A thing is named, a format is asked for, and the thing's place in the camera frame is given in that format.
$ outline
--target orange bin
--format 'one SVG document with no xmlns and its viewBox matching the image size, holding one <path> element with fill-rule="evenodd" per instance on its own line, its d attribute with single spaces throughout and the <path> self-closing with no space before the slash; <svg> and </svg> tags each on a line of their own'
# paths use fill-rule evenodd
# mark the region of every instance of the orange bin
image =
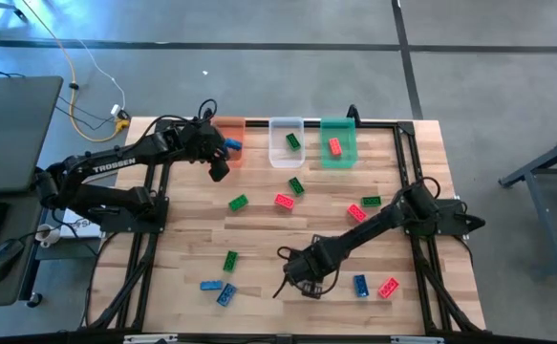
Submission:
<svg viewBox="0 0 557 344">
<path fill-rule="evenodd" d="M 242 143 L 242 149 L 236 151 L 229 148 L 229 161 L 227 164 L 229 167 L 241 167 L 244 159 L 242 158 L 244 154 L 244 136 L 246 131 L 246 119 L 236 118 L 236 117 L 220 117 L 213 118 L 212 125 L 217 127 L 226 139 L 234 139 Z"/>
</svg>

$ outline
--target floor stripe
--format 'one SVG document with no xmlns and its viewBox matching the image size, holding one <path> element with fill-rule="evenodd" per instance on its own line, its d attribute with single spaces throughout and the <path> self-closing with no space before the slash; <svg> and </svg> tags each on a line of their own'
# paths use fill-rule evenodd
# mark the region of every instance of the floor stripe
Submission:
<svg viewBox="0 0 557 344">
<path fill-rule="evenodd" d="M 419 45 L 409 46 L 415 53 L 464 53 L 464 54 L 557 54 L 557 46 L 458 46 Z"/>
<path fill-rule="evenodd" d="M 116 42 L 83 40 L 89 49 L 114 50 L 237 50 L 237 51 L 329 51 L 329 52 L 398 52 L 398 44 L 349 43 L 179 43 L 179 42 Z M 83 49 L 72 39 L 62 39 L 67 49 Z M 4 40 L 3 48 L 58 48 L 53 40 Z"/>
<path fill-rule="evenodd" d="M 410 107 L 412 108 L 413 119 L 422 119 L 422 109 L 420 107 L 420 98 L 418 97 L 418 88 L 416 79 L 414 78 L 414 67 L 412 66 L 412 57 L 410 56 L 410 48 L 408 45 L 408 37 L 405 33 L 405 24 L 403 23 L 403 14 L 399 0 L 393 0 L 393 15 L 395 17 L 396 35 L 401 46 L 401 60 L 403 61 L 403 73 L 405 74 L 405 86 L 408 90 L 408 98 L 410 98 Z"/>
</svg>

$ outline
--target toy block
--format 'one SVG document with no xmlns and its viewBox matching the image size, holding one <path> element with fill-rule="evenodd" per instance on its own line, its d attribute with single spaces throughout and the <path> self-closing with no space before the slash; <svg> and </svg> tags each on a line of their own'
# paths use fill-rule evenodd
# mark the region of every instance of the toy block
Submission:
<svg viewBox="0 0 557 344">
<path fill-rule="evenodd" d="M 229 202 L 229 207 L 231 208 L 231 211 L 237 211 L 247 204 L 248 198 L 246 197 L 246 195 L 243 194 L 242 196 L 239 196 L 238 198 Z"/>
<path fill-rule="evenodd" d="M 290 149 L 294 151 L 301 148 L 301 144 L 299 143 L 299 140 L 297 140 L 295 134 L 293 133 L 287 135 L 287 143 L 289 144 Z"/>
<path fill-rule="evenodd" d="M 219 295 L 219 298 L 217 299 L 219 305 L 227 307 L 227 304 L 231 301 L 231 298 L 233 297 L 233 294 L 236 293 L 236 290 L 237 288 L 227 283 L 223 291 L 221 291 L 221 295 Z"/>
<path fill-rule="evenodd" d="M 203 281 L 200 283 L 200 290 L 221 290 L 223 281 Z"/>
<path fill-rule="evenodd" d="M 348 213 L 353 215 L 354 219 L 359 222 L 363 222 L 363 220 L 367 217 L 367 214 L 365 214 L 356 204 L 351 204 L 351 206 L 348 207 Z"/>
<path fill-rule="evenodd" d="M 354 290 L 356 291 L 356 296 L 358 297 L 369 296 L 370 291 L 367 289 L 365 275 L 356 275 L 354 277 Z"/>
<path fill-rule="evenodd" d="M 236 268 L 236 261 L 238 260 L 238 252 L 229 251 L 227 257 L 225 258 L 225 264 L 223 265 L 223 271 L 233 272 Z"/>
<path fill-rule="evenodd" d="M 304 186 L 297 180 L 297 177 L 289 179 L 289 186 L 291 190 L 295 193 L 295 196 L 300 196 L 304 193 Z"/>
<path fill-rule="evenodd" d="M 381 204 L 382 204 L 382 200 L 380 199 L 380 196 L 370 196 L 370 197 L 361 198 L 362 206 L 380 206 Z"/>
<path fill-rule="evenodd" d="M 291 197 L 287 197 L 282 194 L 277 194 L 274 202 L 289 210 L 293 209 L 293 207 L 295 206 L 295 201 Z"/>
<path fill-rule="evenodd" d="M 342 146 L 339 145 L 339 140 L 337 138 L 329 139 L 329 148 L 332 150 L 332 155 L 342 155 Z"/>
<path fill-rule="evenodd" d="M 225 139 L 225 147 L 239 151 L 242 149 L 242 143 L 234 139 Z"/>
<path fill-rule="evenodd" d="M 399 287 L 399 282 L 391 277 L 377 290 L 377 294 L 382 296 L 382 298 L 388 298 L 397 287 Z"/>
</svg>

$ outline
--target butcher block tabletop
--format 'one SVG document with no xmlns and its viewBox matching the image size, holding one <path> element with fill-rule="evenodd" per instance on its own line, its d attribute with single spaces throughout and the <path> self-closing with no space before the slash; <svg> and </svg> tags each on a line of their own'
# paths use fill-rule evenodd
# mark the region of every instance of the butcher block tabletop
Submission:
<svg viewBox="0 0 557 344">
<path fill-rule="evenodd" d="M 127 144 L 137 140 L 153 118 L 134 118 Z M 439 123 L 414 121 L 424 176 L 437 179 L 441 197 L 454 196 Z M 402 228 L 377 236 L 353 250 L 341 265 L 334 290 L 314 300 L 286 285 L 280 246 L 303 249 L 313 234 L 340 235 L 356 225 L 347 213 L 363 196 L 380 195 L 387 204 L 401 188 L 394 137 L 388 129 L 357 129 L 358 162 L 349 169 L 325 169 L 320 161 L 319 129 L 305 129 L 306 160 L 300 168 L 273 168 L 268 160 L 268 129 L 247 128 L 240 168 L 219 183 L 207 163 L 175 162 L 166 195 L 170 199 L 165 231 L 159 238 L 143 330 L 170 333 L 423 334 L 417 281 L 409 239 Z M 414 180 L 407 140 L 410 181 Z M 118 171 L 117 188 L 142 186 L 146 166 Z M 157 190 L 158 166 L 154 189 Z M 288 180 L 297 177 L 305 194 L 294 197 Z M 432 193 L 435 187 L 428 184 Z M 277 193 L 291 196 L 288 211 L 274 204 Z M 246 194 L 237 212 L 228 203 Z M 379 208 L 366 207 L 368 215 Z M 112 301 L 123 284 L 133 235 L 121 233 L 104 249 L 96 268 L 90 321 Z M 444 285 L 471 321 L 484 328 L 482 309 L 467 250 L 452 237 L 437 237 Z M 228 251 L 239 254 L 235 270 L 223 271 Z M 353 277 L 364 274 L 370 295 L 357 297 Z M 377 289 L 389 277 L 399 282 L 388 299 Z M 220 290 L 202 291 L 200 282 L 223 280 L 237 288 L 227 307 L 217 303 Z M 333 280 L 325 278 L 324 288 Z M 436 324 L 437 298 L 430 291 Z M 137 305 L 133 292 L 128 324 Z"/>
</svg>

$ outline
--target clear plastic bin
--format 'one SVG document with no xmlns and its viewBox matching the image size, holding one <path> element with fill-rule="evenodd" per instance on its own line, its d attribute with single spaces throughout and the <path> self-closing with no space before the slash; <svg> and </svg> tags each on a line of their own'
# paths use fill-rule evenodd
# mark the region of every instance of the clear plastic bin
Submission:
<svg viewBox="0 0 557 344">
<path fill-rule="evenodd" d="M 334 156 L 329 147 L 329 139 L 336 138 L 342 147 L 342 154 Z M 356 151 L 356 129 L 352 118 L 321 118 L 320 158 L 324 168 L 351 168 L 358 159 Z"/>
<path fill-rule="evenodd" d="M 221 131 L 224 138 L 234 139 L 242 143 L 242 149 L 239 151 L 229 148 L 229 161 L 227 161 L 229 167 L 241 167 L 244 162 L 242 156 L 245 149 L 246 119 L 236 117 L 213 118 L 212 125 Z"/>
<path fill-rule="evenodd" d="M 293 134 L 300 148 L 293 150 L 287 135 Z M 297 168 L 306 160 L 306 142 L 303 118 L 269 119 L 269 162 L 277 168 Z"/>
</svg>

